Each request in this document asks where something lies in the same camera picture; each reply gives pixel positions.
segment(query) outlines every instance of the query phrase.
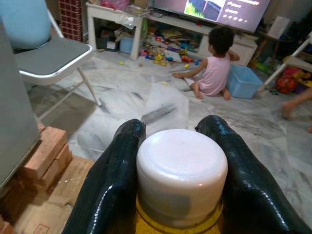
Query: white chair frame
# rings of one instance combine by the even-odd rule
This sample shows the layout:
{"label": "white chair frame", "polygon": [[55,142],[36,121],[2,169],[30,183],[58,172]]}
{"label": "white chair frame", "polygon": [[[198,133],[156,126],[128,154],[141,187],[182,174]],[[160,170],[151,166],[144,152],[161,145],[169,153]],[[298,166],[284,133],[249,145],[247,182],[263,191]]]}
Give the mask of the white chair frame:
{"label": "white chair frame", "polygon": [[[299,48],[291,55],[292,57],[296,57],[301,51],[303,51],[309,44],[312,44],[312,32],[310,32],[308,38],[303,42]],[[265,82],[264,84],[259,88],[259,92],[262,92],[265,90],[267,85],[271,83],[282,71],[285,70],[287,67],[287,62],[284,62]]]}
{"label": "white chair frame", "polygon": [[[60,38],[63,38],[63,33],[59,29],[57,23],[55,22],[53,16],[51,15],[50,11],[48,10],[48,15],[50,18],[50,21],[58,34]],[[83,73],[82,69],[80,66],[84,64],[87,60],[89,60],[93,56],[93,48],[89,46],[89,50],[76,59],[72,60],[62,68],[60,68],[58,71],[48,74],[48,75],[36,75],[32,73],[28,73],[25,71],[19,71],[19,73],[23,76],[23,79],[26,82],[35,84],[35,85],[51,85],[59,82],[60,80],[64,79],[66,76],[70,75],[73,73],[76,69],[78,70],[79,74],[82,77],[82,82],[78,83],[71,91],[69,91],[61,100],[59,100],[55,105],[53,105],[49,110],[47,110],[45,113],[43,113],[40,117],[36,117],[38,122],[41,122],[41,120],[46,117],[49,113],[51,113],[56,107],[58,107],[63,101],[65,101],[77,88],[79,88],[82,84],[86,84],[87,87],[89,88],[90,93],[92,94],[95,103],[98,106],[101,106],[100,100],[96,97],[96,94],[88,80],[88,78],[85,76]]]}

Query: gray chair seat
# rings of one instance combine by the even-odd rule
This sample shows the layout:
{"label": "gray chair seat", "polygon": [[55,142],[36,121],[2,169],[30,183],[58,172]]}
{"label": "gray chair seat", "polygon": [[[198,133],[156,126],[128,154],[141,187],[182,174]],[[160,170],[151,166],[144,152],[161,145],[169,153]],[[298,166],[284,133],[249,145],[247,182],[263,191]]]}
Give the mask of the gray chair seat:
{"label": "gray chair seat", "polygon": [[58,71],[89,50],[89,45],[84,43],[52,37],[42,47],[15,54],[14,58],[20,71],[44,76]]}

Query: bare foot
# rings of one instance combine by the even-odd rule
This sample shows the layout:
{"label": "bare foot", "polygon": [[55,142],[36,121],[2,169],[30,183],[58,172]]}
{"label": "bare foot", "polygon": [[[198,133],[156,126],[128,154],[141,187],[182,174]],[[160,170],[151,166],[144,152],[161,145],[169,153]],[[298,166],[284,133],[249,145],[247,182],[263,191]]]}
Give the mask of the bare foot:
{"label": "bare foot", "polygon": [[194,93],[198,99],[204,98],[204,95],[199,91],[199,83],[198,82],[195,82],[194,84],[192,84],[191,88],[193,89],[193,91],[194,91]]}
{"label": "bare foot", "polygon": [[227,88],[224,88],[224,89],[222,90],[222,94],[223,94],[224,100],[226,100],[226,101],[231,100],[232,96],[231,96],[230,91],[229,91]]}
{"label": "bare foot", "polygon": [[282,117],[284,119],[289,119],[291,111],[293,110],[293,106],[290,105],[288,102],[282,103]]}

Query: plastic bag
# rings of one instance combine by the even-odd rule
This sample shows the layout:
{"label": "plastic bag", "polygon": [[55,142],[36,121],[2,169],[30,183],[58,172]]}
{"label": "plastic bag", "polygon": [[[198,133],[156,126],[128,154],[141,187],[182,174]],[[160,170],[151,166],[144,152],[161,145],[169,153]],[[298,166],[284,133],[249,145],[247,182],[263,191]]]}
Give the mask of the plastic bag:
{"label": "plastic bag", "polygon": [[118,20],[116,20],[116,23],[119,23],[129,29],[133,29],[135,27],[134,20],[135,18],[133,16],[120,14],[118,17]]}
{"label": "plastic bag", "polygon": [[123,11],[130,4],[130,0],[100,0],[99,4],[100,6]]}

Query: marble floor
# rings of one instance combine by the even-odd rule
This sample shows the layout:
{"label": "marble floor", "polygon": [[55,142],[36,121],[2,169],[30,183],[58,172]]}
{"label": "marble floor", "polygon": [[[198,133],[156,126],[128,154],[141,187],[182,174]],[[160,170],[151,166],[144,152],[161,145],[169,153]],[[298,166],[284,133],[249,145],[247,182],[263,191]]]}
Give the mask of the marble floor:
{"label": "marble floor", "polygon": [[[102,52],[82,69],[102,106],[94,104],[83,85],[42,121],[67,131],[74,155],[96,160],[118,126],[132,118],[144,121],[150,135],[172,128],[194,130],[203,117],[219,115],[243,137],[312,227],[312,135],[306,131],[312,123],[311,102],[286,121],[279,108],[292,96],[265,91],[253,99],[224,101],[219,96],[199,100],[184,81],[171,76],[173,71],[185,70],[181,64],[161,67],[145,58],[132,61],[128,55]],[[57,85],[33,88],[29,97],[35,113],[42,114],[80,80],[75,72]]]}

